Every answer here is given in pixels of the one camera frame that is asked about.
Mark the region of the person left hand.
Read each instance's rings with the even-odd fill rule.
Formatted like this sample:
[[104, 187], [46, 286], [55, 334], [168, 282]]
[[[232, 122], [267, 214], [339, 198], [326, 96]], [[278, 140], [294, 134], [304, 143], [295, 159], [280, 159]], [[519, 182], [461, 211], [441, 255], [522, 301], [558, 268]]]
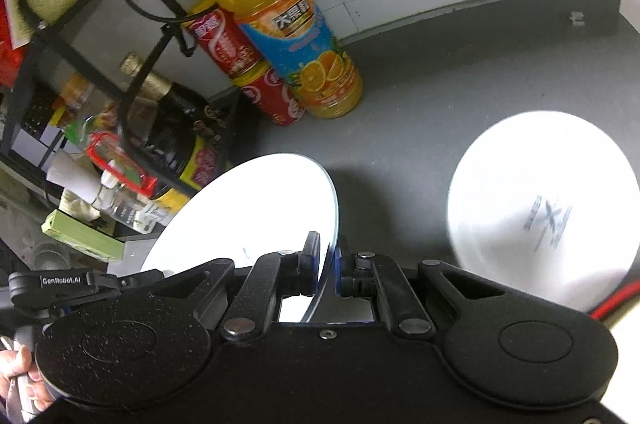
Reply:
[[53, 397], [26, 346], [2, 350], [0, 362], [2, 423], [24, 423], [24, 406], [31, 404], [37, 412], [43, 412], [53, 404]]

